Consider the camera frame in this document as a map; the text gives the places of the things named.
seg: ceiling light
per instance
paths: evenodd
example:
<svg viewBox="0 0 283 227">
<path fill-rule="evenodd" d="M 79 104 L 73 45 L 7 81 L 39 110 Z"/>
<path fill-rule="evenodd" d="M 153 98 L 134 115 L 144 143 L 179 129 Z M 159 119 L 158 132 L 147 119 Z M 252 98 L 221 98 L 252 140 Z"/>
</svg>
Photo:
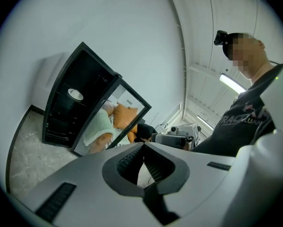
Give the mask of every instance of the ceiling light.
<svg viewBox="0 0 283 227">
<path fill-rule="evenodd" d="M 221 74 L 219 80 L 238 93 L 242 93 L 246 91 L 246 89 L 242 85 L 240 85 L 238 82 L 236 82 L 234 79 L 232 79 L 231 77 L 227 76 L 224 73 Z"/>
<path fill-rule="evenodd" d="M 197 116 L 198 119 L 200 119 L 205 125 L 207 125 L 211 130 L 214 130 L 211 125 L 209 125 L 205 120 L 203 120 L 201 117 Z"/>
</svg>

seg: black cable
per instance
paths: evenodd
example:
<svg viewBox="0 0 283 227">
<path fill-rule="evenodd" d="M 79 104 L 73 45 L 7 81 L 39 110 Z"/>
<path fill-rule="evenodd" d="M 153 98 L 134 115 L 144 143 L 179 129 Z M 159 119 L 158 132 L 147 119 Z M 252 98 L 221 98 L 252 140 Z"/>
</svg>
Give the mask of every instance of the black cable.
<svg viewBox="0 0 283 227">
<path fill-rule="evenodd" d="M 263 131 L 268 127 L 270 123 L 272 123 L 272 118 L 266 119 L 265 121 L 262 121 L 260 125 L 258 126 L 257 130 L 255 131 L 254 137 L 250 143 L 250 145 L 254 145 L 256 140 L 261 136 Z"/>
<path fill-rule="evenodd" d="M 276 65 L 279 65 L 279 63 L 277 63 L 277 62 L 274 62 L 274 61 L 269 61 L 269 62 L 272 62 L 272 63 L 274 63 L 274 64 L 276 64 Z"/>
</svg>

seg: gray speckled floor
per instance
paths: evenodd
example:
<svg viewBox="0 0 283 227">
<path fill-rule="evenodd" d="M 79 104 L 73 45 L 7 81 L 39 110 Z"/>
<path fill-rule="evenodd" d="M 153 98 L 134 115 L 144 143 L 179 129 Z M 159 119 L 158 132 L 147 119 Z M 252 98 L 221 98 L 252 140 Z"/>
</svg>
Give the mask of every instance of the gray speckled floor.
<svg viewBox="0 0 283 227">
<path fill-rule="evenodd" d="M 15 142 L 10 165 L 10 191 L 21 200 L 39 182 L 75 160 L 69 149 L 43 144 L 43 116 L 30 111 Z M 153 183 L 145 165 L 141 167 L 137 184 L 146 187 Z"/>
</svg>

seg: man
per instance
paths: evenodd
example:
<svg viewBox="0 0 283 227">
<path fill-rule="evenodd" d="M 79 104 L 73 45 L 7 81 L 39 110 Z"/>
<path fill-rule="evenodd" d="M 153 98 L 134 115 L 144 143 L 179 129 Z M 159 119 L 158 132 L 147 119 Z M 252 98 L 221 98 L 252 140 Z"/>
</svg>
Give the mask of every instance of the man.
<svg viewBox="0 0 283 227">
<path fill-rule="evenodd" d="M 283 64 L 272 66 L 265 53 L 265 45 L 247 34 L 227 35 L 223 51 L 252 86 L 239 94 L 212 135 L 193 151 L 235 157 L 239 148 L 251 143 L 259 125 L 265 124 L 260 135 L 275 129 L 260 95 L 279 74 Z"/>
</svg>

